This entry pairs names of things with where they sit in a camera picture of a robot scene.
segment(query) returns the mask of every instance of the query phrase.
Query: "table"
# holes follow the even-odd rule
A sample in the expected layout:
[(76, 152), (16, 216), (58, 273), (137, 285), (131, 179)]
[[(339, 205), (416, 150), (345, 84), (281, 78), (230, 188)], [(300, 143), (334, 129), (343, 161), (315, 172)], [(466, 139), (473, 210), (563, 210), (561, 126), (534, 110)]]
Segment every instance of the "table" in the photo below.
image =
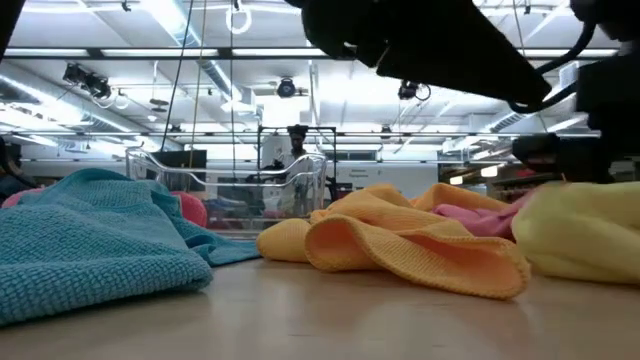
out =
[(257, 260), (201, 293), (0, 329), (3, 359), (639, 359), (640, 289), (534, 278), (501, 302)]

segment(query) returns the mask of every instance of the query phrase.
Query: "fluorescent light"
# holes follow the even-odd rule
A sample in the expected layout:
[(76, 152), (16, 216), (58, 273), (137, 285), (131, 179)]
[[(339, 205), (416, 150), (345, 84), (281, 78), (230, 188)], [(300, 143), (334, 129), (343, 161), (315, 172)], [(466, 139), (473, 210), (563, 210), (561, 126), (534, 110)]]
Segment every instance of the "fluorescent light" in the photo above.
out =
[(574, 117), (572, 119), (565, 120), (565, 121), (559, 122), (559, 123), (557, 123), (557, 124), (555, 124), (553, 126), (550, 126), (547, 129), (547, 131), (548, 132), (556, 132), (556, 131), (564, 130), (564, 129), (569, 128), (569, 127), (571, 127), (571, 126), (573, 126), (573, 125), (575, 125), (575, 124), (577, 124), (579, 122), (582, 122), (582, 121), (584, 121), (586, 119), (587, 119), (586, 116), (577, 116), (577, 117)]
[(91, 143), (91, 148), (100, 152), (111, 154), (119, 157), (125, 156), (126, 148), (122, 145), (112, 144), (108, 142), (96, 141)]
[(174, 0), (141, 0), (141, 5), (173, 36), (187, 30), (184, 10)]
[(89, 57), (84, 49), (8, 48), (5, 56), (68, 56)]
[(449, 179), (449, 184), (451, 185), (462, 185), (463, 182), (464, 179), (462, 178), (462, 176), (456, 176)]
[(222, 104), (222, 106), (220, 106), (220, 109), (222, 109), (222, 111), (224, 111), (225, 113), (230, 113), (232, 111), (254, 112), (256, 110), (255, 106), (251, 106), (240, 101), (227, 101), (226, 103)]
[[(527, 57), (558, 58), (566, 54), (569, 49), (525, 49)], [(579, 57), (610, 57), (618, 53), (618, 49), (586, 49)]]
[(58, 144), (53, 141), (53, 140), (49, 140), (45, 137), (42, 136), (38, 136), (38, 135), (30, 135), (30, 136), (21, 136), (21, 135), (13, 135), (14, 138), (16, 139), (20, 139), (20, 140), (25, 140), (25, 141), (30, 141), (30, 142), (34, 142), (36, 144), (40, 144), (40, 145), (45, 145), (45, 146), (53, 146), (53, 147), (57, 147)]
[(234, 56), (265, 56), (265, 57), (279, 57), (279, 56), (325, 56), (325, 53), (316, 48), (291, 48), (291, 49), (234, 49), (232, 50)]
[(488, 168), (484, 168), (480, 170), (480, 175), (482, 175), (482, 177), (496, 177), (498, 176), (498, 167), (491, 166)]
[(54, 96), (43, 93), (40, 90), (36, 90), (30, 86), (17, 82), (3, 75), (0, 75), (0, 80), (40, 100), (42, 104), (40, 105), (40, 107), (36, 108), (35, 111), (42, 112), (45, 116), (53, 117), (54, 119), (66, 119), (66, 121), (72, 123), (81, 122), (84, 118), (84, 113), (80, 109), (62, 100), (59, 100)]
[[(102, 53), (106, 57), (199, 57), (200, 49), (104, 49)], [(202, 50), (203, 57), (218, 56), (218, 50), (205, 49)]]

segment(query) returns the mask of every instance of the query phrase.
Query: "metal frame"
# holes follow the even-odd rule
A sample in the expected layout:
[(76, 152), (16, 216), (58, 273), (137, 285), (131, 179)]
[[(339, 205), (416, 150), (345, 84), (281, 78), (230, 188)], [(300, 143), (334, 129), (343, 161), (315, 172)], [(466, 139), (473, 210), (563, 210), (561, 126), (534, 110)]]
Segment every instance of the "metal frame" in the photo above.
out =
[[(320, 127), (318, 129), (335, 129), (334, 127)], [(191, 132), (184, 133), (167, 133), (166, 136), (170, 138), (178, 138), (178, 137), (191, 137)], [(231, 137), (232, 134), (238, 137), (244, 136), (256, 136), (260, 134), (259, 132), (235, 132), (232, 133), (230, 131), (223, 132), (196, 132), (196, 137), (215, 137), (215, 136), (228, 136)], [(533, 135), (541, 135), (546, 134), (544, 132), (536, 132), (536, 133), (478, 133), (478, 132), (420, 132), (420, 133), (412, 133), (412, 132), (395, 132), (395, 133), (381, 133), (381, 132), (335, 132), (335, 137), (417, 137), (417, 138), (442, 138), (442, 137), (465, 137), (465, 136), (480, 136), (487, 138), (514, 138), (521, 136), (533, 136)], [(90, 131), (6, 131), (0, 132), (0, 136), (10, 136), (10, 135), (39, 135), (39, 136), (53, 136), (53, 137), (75, 137), (75, 136), (165, 136), (164, 132), (90, 132)], [(311, 136), (322, 136), (321, 132), (308, 132), (307, 135)], [(570, 133), (557, 133), (561, 138), (597, 138), (599, 134), (587, 133), (587, 134), (570, 134)]]
[[(318, 48), (312, 47), (204, 47), (202, 48), (203, 56), (200, 56), (200, 48), (188, 48), (187, 53), (182, 55), (181, 48), (154, 48), (154, 47), (9, 47), (7, 48), (5, 58), (14, 60), (122, 60), (122, 61), (153, 61), (153, 60), (336, 60), (324, 54)], [(525, 49), (525, 54), (535, 53), (539, 51), (568, 51), (567, 48), (557, 47), (531, 47)], [(590, 48), (589, 51), (611, 51), (616, 52), (619, 49), (614, 48)], [(130, 51), (128, 55), (109, 55), (110, 51), (124, 52)], [(244, 51), (273, 51), (273, 54), (251, 55), (238, 54)], [(278, 54), (278, 51), (292, 54)], [(295, 52), (303, 52), (307, 54), (293, 54)], [(556, 59), (560, 56), (531, 56), (527, 55), (527, 59), (531, 61), (548, 61)], [(580, 55), (577, 60), (595, 61), (601, 60), (609, 55), (587, 56)], [(343, 58), (336, 61), (353, 61), (354, 58)]]
[(11, 40), (11, 35), (13, 35), (13, 30), (22, 12), (24, 2), (25, 0), (4, 0), (2, 2), (2, 16), (0, 17), (0, 61), (3, 60), (3, 55), (9, 45), (9, 40)]
[[(279, 127), (265, 127), (265, 126), (258, 126), (258, 132), (257, 132), (257, 136), (258, 136), (258, 168), (260, 168), (260, 161), (261, 161), (261, 153), (260, 153), (260, 148), (262, 147), (262, 132), (264, 130), (274, 130), (274, 134), (278, 132), (278, 130), (287, 130), (288, 127), (287, 126), (279, 126)], [(312, 133), (311, 135), (318, 135), (318, 136), (324, 136), (324, 134), (322, 134), (322, 130), (329, 130), (333, 133), (333, 178), (334, 179), (338, 179), (338, 151), (337, 151), (337, 146), (336, 144), (338, 143), (338, 132), (336, 130), (335, 126), (309, 126), (307, 127), (308, 130), (315, 130), (318, 132), (318, 134)]]

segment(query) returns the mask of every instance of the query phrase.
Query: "ceiling beam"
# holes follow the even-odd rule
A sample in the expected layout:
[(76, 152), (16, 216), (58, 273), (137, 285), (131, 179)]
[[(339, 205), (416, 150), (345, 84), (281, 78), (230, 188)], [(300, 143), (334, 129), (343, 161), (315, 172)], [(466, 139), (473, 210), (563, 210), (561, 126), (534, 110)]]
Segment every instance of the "ceiling beam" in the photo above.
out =
[[(615, 55), (618, 48), (589, 48), (577, 60), (596, 61)], [(549, 61), (568, 52), (568, 48), (525, 48), (530, 61)], [(8, 47), (5, 59), (15, 60), (96, 60), (96, 61), (176, 61), (176, 60), (334, 60), (317, 48), (300, 47), (205, 47), (187, 49), (184, 54), (176, 47)], [(339, 59), (335, 61), (353, 61)]]

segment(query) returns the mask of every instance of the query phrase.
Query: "security camera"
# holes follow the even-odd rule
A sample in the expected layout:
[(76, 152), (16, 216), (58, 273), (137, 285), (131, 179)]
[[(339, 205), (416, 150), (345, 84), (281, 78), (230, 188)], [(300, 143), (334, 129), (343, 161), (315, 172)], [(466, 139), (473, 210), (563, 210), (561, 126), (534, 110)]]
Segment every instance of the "security camera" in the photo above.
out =
[(293, 84), (293, 79), (284, 78), (280, 80), (276, 93), (283, 99), (293, 97), (296, 94), (296, 86)]

